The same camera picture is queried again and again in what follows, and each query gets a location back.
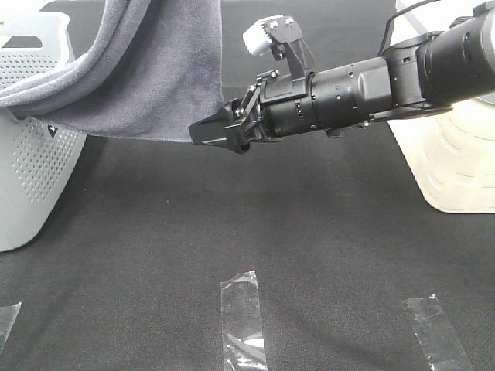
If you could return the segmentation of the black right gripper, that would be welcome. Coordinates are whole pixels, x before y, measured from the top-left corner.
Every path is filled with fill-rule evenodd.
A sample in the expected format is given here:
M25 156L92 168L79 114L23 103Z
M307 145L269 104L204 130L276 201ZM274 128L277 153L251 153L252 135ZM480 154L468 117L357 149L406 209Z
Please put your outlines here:
M244 154L252 141L276 141L317 130L338 135L393 105L389 70L382 57L309 73L305 95L289 91L291 82L290 75L278 77L275 71L258 75L258 95L244 114L235 120L240 100L230 100L214 115L189 126L193 143L226 145Z

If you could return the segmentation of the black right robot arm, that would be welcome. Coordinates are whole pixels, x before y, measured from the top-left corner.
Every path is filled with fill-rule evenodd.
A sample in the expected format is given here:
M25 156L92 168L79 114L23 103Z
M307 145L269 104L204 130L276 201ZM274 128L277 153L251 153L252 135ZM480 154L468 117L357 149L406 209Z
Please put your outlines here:
M386 29L374 58L317 71L299 24L277 15L243 35L249 53L270 52L289 72L260 73L241 99L189 127L192 142L238 154L254 142L313 131L337 137L376 121L443 114L494 90L494 3L484 2L446 31L391 44Z

